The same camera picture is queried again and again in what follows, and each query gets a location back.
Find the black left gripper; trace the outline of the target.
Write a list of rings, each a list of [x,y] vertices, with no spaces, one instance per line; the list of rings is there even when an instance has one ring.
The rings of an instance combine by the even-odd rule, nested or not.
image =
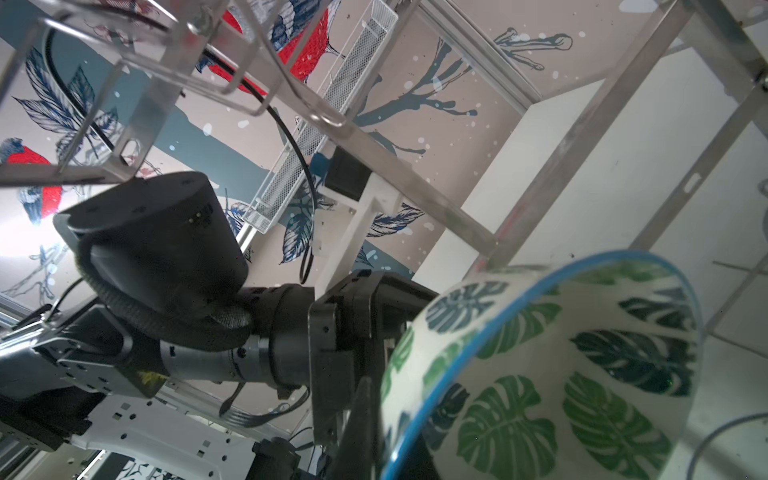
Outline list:
[[[397,341],[407,323],[437,293],[396,273],[351,273],[310,307],[309,371],[314,439],[340,444],[343,417],[352,409],[362,377],[379,385],[388,362],[388,340]]]

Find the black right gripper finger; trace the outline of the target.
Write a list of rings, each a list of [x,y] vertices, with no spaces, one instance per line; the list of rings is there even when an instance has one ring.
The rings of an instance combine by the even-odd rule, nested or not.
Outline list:
[[[361,378],[353,408],[332,464],[333,479],[376,479],[381,450],[378,385]]]

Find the green leaf pattern bowl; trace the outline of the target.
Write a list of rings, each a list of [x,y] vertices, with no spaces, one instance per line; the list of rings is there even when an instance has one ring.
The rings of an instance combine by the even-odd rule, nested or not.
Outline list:
[[[683,272],[619,250],[471,276],[409,323],[381,386],[383,479],[657,479],[702,363]]]

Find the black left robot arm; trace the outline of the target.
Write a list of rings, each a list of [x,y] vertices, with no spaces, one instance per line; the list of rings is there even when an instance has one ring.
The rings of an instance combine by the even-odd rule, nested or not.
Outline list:
[[[57,214],[94,297],[45,306],[1,342],[1,433],[144,460],[185,479],[304,479],[285,438],[236,438],[165,406],[169,379],[260,383],[310,403],[322,475],[370,478],[384,453],[389,341],[435,293],[362,270],[328,292],[246,287],[248,265],[208,178],[135,178]]]

